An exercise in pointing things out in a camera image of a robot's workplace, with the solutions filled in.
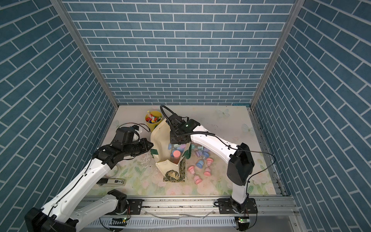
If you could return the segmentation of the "large pink hourglass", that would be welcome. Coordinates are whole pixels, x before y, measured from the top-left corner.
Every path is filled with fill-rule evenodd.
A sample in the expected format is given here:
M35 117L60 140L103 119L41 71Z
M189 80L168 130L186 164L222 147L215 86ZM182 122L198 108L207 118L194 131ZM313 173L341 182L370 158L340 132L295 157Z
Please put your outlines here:
M174 164L178 164L181 158L182 153L179 150L175 150L171 155L171 162Z

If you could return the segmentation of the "cream canvas tote bag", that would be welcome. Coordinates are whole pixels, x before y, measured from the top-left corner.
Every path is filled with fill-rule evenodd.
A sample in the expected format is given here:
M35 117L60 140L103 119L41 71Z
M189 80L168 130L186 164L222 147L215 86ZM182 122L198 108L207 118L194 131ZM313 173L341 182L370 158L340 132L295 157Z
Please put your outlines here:
M154 144L150 153L155 159L155 165L163 175L165 182L184 182L185 181L185 159L191 152L191 143L179 145L182 155L178 164L171 162L171 155L175 151L168 150L170 143L171 128L166 121L161 122L151 133L150 142Z

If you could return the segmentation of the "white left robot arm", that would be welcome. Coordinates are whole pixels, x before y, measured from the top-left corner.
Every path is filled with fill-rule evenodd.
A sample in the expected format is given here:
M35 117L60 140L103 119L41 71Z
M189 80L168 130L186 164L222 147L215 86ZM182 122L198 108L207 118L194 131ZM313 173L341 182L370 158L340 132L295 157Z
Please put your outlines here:
M147 153L153 144L142 138L134 142L105 145L93 155L88 165L51 201L42 208L32 208L25 215L29 232L79 232L100 217L114 213L128 214L126 194L114 189L101 199L79 210L78 204L87 193L125 157Z

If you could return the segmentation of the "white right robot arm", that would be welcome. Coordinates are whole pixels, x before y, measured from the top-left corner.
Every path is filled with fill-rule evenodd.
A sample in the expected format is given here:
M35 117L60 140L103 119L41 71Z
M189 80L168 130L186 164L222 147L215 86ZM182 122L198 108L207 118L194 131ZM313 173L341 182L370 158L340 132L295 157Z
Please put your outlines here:
M228 164L227 177L233 183L231 202L242 206L248 198L248 178L252 175L255 166L252 151L248 145L228 142L188 117L184 119L174 113L169 117L165 116L165 119L170 126L172 144L197 143L218 155Z

